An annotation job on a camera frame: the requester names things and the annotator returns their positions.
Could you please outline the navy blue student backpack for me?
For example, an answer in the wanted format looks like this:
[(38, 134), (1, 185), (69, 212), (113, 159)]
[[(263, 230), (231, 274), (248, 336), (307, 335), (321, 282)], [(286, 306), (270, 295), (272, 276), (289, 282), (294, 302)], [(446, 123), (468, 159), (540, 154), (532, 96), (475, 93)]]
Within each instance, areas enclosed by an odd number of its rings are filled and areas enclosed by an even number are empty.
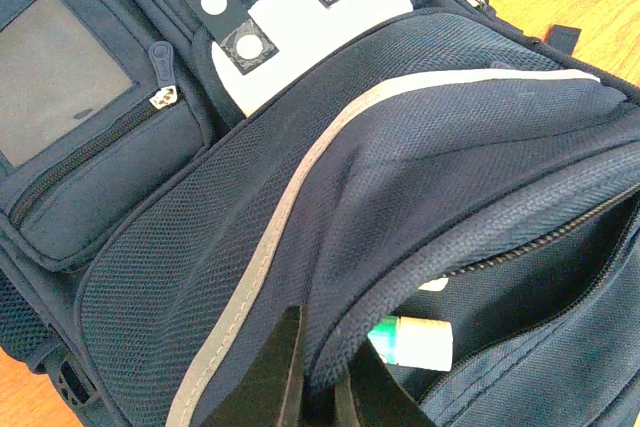
[(300, 426), (386, 316), (434, 426), (639, 414), (639, 90), (488, 0), (1, 0), (1, 347), (204, 426), (289, 307)]

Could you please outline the green white glue stick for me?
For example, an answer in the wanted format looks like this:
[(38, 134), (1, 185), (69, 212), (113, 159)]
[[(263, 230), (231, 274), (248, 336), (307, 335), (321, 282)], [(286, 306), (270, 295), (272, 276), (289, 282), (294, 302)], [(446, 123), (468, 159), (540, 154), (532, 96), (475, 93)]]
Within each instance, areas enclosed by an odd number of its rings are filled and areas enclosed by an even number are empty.
[(450, 322), (386, 316), (368, 334), (384, 363), (401, 367), (449, 372), (453, 365)]

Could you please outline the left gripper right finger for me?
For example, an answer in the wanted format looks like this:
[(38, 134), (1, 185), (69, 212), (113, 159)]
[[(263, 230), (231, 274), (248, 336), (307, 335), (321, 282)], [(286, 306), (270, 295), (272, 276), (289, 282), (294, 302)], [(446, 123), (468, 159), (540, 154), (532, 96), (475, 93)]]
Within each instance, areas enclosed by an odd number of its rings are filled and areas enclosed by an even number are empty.
[(334, 409), (335, 426), (435, 425), (396, 382), (370, 341), (361, 345), (335, 386)]

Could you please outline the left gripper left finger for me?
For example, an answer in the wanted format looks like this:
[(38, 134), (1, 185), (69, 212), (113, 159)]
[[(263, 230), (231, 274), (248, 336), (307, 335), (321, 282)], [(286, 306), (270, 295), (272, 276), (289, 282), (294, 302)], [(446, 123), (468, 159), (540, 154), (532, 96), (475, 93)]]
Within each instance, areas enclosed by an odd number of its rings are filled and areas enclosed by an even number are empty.
[(300, 426), (306, 309), (289, 307), (240, 384), (204, 426)]

